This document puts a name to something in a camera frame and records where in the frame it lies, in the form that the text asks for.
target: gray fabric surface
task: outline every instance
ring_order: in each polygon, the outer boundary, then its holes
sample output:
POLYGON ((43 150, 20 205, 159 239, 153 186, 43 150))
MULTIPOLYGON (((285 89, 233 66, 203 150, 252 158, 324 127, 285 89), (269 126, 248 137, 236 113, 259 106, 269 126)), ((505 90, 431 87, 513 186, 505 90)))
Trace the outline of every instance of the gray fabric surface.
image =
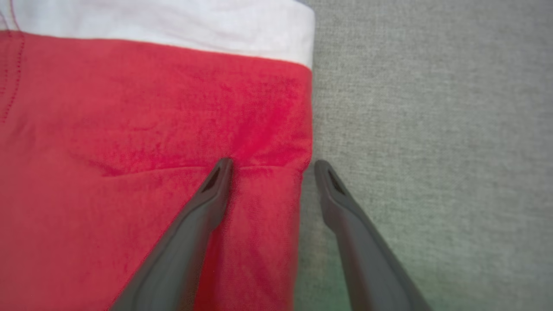
MULTIPOLYGON (((553 310, 553 2, 307 0, 314 160, 435 310, 553 310)), ((348 310, 313 170, 297 310, 348 310)))

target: stitching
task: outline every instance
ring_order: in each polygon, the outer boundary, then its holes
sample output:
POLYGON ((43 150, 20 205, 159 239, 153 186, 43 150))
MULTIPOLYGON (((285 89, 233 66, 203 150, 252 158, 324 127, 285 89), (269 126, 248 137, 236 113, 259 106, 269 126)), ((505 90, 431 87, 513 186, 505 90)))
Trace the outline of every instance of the stitching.
MULTIPOLYGON (((19 46, 19 52, 18 52, 18 55, 17 55, 17 65, 16 65, 16 68, 17 68, 17 78, 15 79, 15 87, 14 87, 14 91, 13 91, 13 95, 12 95, 12 98, 10 99, 10 102, 9 104, 6 106, 6 109, 4 110, 4 114, 2 116, 2 123, 5 123, 6 122, 6 119, 8 118, 8 114, 10 112, 10 110, 12 109, 12 106, 13 106, 13 103, 15 102, 15 98, 17 96, 17 93, 19 91, 19 83, 21 81, 21 62, 22 62, 22 59, 23 59, 23 49, 25 48, 25 35, 20 31, 20 28, 19 28, 19 24, 17 23, 17 19, 15 18, 15 10, 13 8, 13 0, 10 0, 9 1, 9 4, 10 4, 10 10, 11 10, 11 14, 12 14, 12 18, 13 18, 13 22, 15 24, 15 27, 17 28, 17 31, 19 32, 19 34, 21 35, 21 45, 19 46)), ((8 30, 8 35, 10 37, 10 39, 12 38, 11 36, 11 32, 8 30)), ((7 82, 7 75, 8 75, 8 61, 6 60, 6 82, 7 82)))
POLYGON ((8 104, 8 106, 6 107, 6 109, 4 110, 4 114, 2 116, 2 123, 5 123, 6 122, 6 119, 8 118, 8 114, 10 112, 10 110, 12 109, 12 106, 13 106, 13 103, 15 102, 15 98, 17 97, 17 93, 19 91, 19 83, 21 81, 21 61, 22 61, 22 58, 23 58, 23 49, 25 48, 25 35, 23 35, 23 33, 19 32, 21 34, 21 45, 19 47, 19 52, 18 52, 18 56, 17 56, 17 78, 15 80, 15 87, 14 87, 14 91, 13 91, 13 95, 12 95, 12 98, 8 104))

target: white fabric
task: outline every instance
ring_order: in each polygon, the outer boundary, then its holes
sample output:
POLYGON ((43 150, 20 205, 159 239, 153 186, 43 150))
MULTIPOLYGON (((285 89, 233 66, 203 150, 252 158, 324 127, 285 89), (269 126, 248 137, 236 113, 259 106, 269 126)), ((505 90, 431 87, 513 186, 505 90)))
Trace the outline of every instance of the white fabric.
POLYGON ((126 39, 311 68, 315 15, 294 0, 0 0, 0 29, 126 39))

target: gray carpet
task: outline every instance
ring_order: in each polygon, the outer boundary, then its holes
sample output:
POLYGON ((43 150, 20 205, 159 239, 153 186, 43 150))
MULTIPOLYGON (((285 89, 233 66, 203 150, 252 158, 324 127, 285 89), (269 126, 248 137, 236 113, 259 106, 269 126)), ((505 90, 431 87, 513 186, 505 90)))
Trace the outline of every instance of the gray carpet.
MULTIPOLYGON (((553 310, 553 2, 307 0, 314 160, 435 310, 553 310)), ((313 170, 296 310, 348 310, 313 170)))

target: red cloth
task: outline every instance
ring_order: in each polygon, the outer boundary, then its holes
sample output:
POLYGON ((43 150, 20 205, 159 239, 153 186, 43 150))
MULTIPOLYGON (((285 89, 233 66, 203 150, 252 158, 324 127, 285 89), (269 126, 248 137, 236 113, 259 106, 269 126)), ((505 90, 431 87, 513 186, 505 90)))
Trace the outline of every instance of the red cloth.
POLYGON ((221 157, 196 310, 289 310, 311 71, 0 32, 0 309, 107 309, 221 157))

